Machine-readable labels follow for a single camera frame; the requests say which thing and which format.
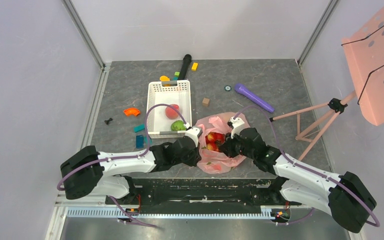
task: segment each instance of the pink music stand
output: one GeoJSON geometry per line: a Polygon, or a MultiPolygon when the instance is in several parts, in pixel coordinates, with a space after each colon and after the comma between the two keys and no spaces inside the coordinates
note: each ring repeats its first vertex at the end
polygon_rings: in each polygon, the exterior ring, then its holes
{"type": "MultiPolygon", "coordinates": [[[[380,9],[360,30],[350,38],[342,40],[343,50],[351,73],[355,91],[340,101],[346,105],[353,98],[358,97],[361,113],[371,124],[378,126],[384,123],[384,7],[380,9]]],[[[316,106],[307,107],[298,111],[290,112],[281,116],[273,117],[271,120],[279,120],[285,117],[297,115],[296,140],[310,142],[298,160],[302,160],[310,149],[320,139],[333,121],[339,116],[340,111],[330,109],[313,124],[301,131],[300,114],[314,109],[332,105],[330,102],[316,106]],[[310,133],[326,119],[328,122],[319,130],[310,133]],[[309,136],[317,133],[314,139],[309,136]]]]}

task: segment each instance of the yellow block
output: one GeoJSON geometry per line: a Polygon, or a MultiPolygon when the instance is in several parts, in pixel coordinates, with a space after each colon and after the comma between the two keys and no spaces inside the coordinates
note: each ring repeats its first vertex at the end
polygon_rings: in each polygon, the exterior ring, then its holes
{"type": "Polygon", "coordinates": [[[194,62],[192,64],[192,71],[196,71],[197,70],[197,67],[198,67],[198,63],[197,62],[194,62]]]}
{"type": "MultiPolygon", "coordinates": [[[[159,77],[159,80],[161,82],[167,82],[167,81],[170,81],[170,78],[168,76],[162,75],[162,76],[159,77]]],[[[163,86],[164,87],[169,87],[170,85],[169,84],[163,84],[163,86]]]]}
{"type": "Polygon", "coordinates": [[[159,77],[159,80],[161,81],[161,82],[167,82],[167,81],[170,81],[170,78],[168,77],[168,76],[160,76],[159,77]]]}

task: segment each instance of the white plastic basket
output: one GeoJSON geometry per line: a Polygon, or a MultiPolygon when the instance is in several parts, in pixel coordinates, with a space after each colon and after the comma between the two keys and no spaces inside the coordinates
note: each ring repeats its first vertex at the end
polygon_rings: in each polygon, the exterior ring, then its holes
{"type": "MultiPolygon", "coordinates": [[[[186,122],[192,125],[191,83],[188,80],[150,82],[146,112],[157,104],[177,104],[186,122]]],[[[181,120],[180,116],[176,119],[169,119],[166,117],[165,111],[166,107],[159,106],[149,114],[146,121],[149,137],[152,139],[183,137],[186,131],[170,130],[170,126],[174,121],[181,120]]]]}

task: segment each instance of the round green object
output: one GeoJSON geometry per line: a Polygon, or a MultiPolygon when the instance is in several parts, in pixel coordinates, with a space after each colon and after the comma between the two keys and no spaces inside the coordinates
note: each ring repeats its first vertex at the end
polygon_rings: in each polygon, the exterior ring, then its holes
{"type": "Polygon", "coordinates": [[[182,120],[177,120],[177,121],[174,121],[171,126],[170,126],[170,129],[172,131],[185,131],[186,130],[186,127],[183,126],[183,121],[182,120]]]}

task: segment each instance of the red fruit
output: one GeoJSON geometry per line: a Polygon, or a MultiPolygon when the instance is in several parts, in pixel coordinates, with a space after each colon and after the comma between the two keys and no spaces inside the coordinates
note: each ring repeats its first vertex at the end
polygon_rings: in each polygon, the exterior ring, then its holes
{"type": "Polygon", "coordinates": [[[209,142],[209,143],[206,145],[206,149],[207,149],[207,150],[210,150],[210,151],[216,151],[216,150],[218,150],[218,147],[216,146],[215,143],[213,143],[213,142],[209,142]]]}
{"type": "Polygon", "coordinates": [[[215,133],[215,140],[223,144],[225,143],[225,135],[221,133],[215,133]]]}
{"type": "Polygon", "coordinates": [[[216,142],[216,133],[215,132],[208,133],[208,135],[206,137],[208,139],[208,142],[210,142],[210,143],[216,142]]]}
{"type": "MultiPolygon", "coordinates": [[[[177,104],[171,104],[171,106],[173,106],[175,109],[177,109],[179,112],[180,112],[180,108],[179,108],[179,105],[177,104]]],[[[165,115],[167,116],[167,118],[169,119],[176,119],[178,118],[179,114],[173,110],[173,108],[167,106],[165,108],[165,115]]]]}

